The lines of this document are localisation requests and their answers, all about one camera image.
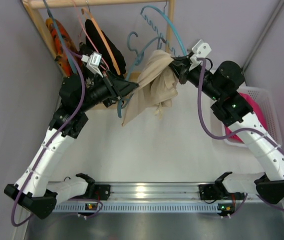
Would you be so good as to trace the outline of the pink trousers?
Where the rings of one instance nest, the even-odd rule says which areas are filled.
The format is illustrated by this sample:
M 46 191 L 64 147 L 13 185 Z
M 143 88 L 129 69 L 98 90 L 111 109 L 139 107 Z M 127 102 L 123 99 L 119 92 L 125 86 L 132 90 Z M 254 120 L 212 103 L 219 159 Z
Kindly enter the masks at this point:
M 252 106 L 240 94 L 234 96 L 234 101 L 230 98 L 225 101 L 227 110 L 234 114 L 225 122 L 225 128 L 229 131 L 225 137 L 231 139 L 237 136 L 251 150 L 267 147 L 267 141 L 271 140 L 270 134 L 260 123 Z

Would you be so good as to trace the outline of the beige trousers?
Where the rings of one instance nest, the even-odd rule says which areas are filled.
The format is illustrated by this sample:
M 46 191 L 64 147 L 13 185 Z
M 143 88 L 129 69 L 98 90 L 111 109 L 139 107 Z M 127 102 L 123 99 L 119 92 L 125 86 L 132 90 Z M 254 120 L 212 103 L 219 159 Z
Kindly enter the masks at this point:
M 178 95 L 178 78 L 169 68 L 173 62 L 171 55 L 163 50 L 155 50 L 140 73 L 139 87 L 126 107 L 122 126 L 140 115 L 146 108 L 156 107 L 157 113 L 162 108 L 170 108 L 172 99 Z

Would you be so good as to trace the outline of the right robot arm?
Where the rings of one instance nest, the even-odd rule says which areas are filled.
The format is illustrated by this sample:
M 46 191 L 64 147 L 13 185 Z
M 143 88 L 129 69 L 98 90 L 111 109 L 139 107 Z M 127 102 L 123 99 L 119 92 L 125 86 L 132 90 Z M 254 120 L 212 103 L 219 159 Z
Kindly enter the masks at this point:
M 215 117 L 237 135 L 263 168 L 262 173 L 236 174 L 226 172 L 215 180 L 214 188 L 222 198 L 231 193 L 255 194 L 264 202 L 276 205 L 284 198 L 284 150 L 260 123 L 253 107 L 238 92 L 244 82 L 241 67 L 230 60 L 222 62 L 214 73 L 206 69 L 206 58 L 192 55 L 175 57 L 169 68 L 181 84 L 190 82 L 198 89 L 197 109 L 200 124 L 211 138 L 226 139 L 212 134 L 202 115 L 202 94 L 214 101 Z

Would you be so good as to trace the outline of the light blue hanger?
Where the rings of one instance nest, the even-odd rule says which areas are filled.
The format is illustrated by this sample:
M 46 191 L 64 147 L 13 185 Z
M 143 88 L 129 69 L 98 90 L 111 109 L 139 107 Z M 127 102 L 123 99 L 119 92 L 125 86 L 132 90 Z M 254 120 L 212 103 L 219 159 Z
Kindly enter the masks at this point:
M 140 11 L 140 15 L 145 20 L 145 22 L 150 26 L 150 28 L 156 33 L 156 35 L 158 37 L 164 39 L 164 41 L 166 42 L 165 43 L 166 52 L 172 53 L 174 57 L 179 56 L 176 53 L 176 49 L 171 44 L 172 37 L 175 37 L 175 39 L 176 39 L 176 41 L 177 41 L 177 43 L 180 47 L 182 55 L 185 56 L 187 54 L 186 48 L 185 48 L 184 43 L 183 43 L 183 41 L 182 41 L 174 23 L 173 23 L 176 1 L 175 0 L 165 0 L 165 4 L 166 4 L 166 6 L 164 6 L 162 10 L 159 9 L 158 7 L 154 6 L 154 5 L 150 5 L 150 4 L 145 5 L 145 6 L 142 7 L 142 9 Z M 158 26 L 149 18 L 149 16 L 147 14 L 144 13 L 144 11 L 146 9 L 154 10 L 166 22 L 166 32 L 165 33 L 161 32 L 160 29 L 158 28 Z

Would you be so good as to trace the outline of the grey-blue hanger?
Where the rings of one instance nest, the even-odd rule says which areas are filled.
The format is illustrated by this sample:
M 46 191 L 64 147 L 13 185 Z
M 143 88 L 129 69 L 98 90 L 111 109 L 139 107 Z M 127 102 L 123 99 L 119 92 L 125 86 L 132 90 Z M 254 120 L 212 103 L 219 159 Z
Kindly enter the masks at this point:
M 131 52 L 136 53 L 136 58 L 133 61 L 132 65 L 130 66 L 129 70 L 127 71 L 125 80 L 129 81 L 130 79 L 137 80 L 138 76 L 140 75 L 139 72 L 134 72 L 134 69 L 136 66 L 140 65 L 144 58 L 144 52 L 145 50 L 154 42 L 157 41 L 157 49 L 161 49 L 162 44 L 166 43 L 166 40 L 162 36 L 157 36 L 153 39 L 151 39 L 143 48 L 141 51 L 138 51 L 136 48 L 133 48 L 130 44 L 130 40 L 132 36 L 138 37 L 138 33 L 135 31 L 132 31 L 128 37 L 127 37 L 127 47 Z M 121 119 L 122 118 L 122 110 L 126 108 L 127 105 L 120 105 L 117 103 L 117 115 Z

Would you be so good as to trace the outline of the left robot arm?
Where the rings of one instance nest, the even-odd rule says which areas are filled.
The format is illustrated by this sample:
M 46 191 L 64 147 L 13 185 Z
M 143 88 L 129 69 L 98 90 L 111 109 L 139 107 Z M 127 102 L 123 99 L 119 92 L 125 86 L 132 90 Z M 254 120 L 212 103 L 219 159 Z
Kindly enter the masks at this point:
M 127 81 L 111 71 L 93 77 L 87 87 L 81 74 L 63 78 L 60 107 L 53 114 L 45 138 L 29 167 L 4 193 L 39 219 L 47 218 L 56 205 L 76 198 L 94 198 L 95 180 L 78 173 L 68 180 L 50 183 L 50 178 L 65 151 L 80 135 L 88 122 L 86 111 L 105 102 L 107 106 L 133 93 L 139 84 Z

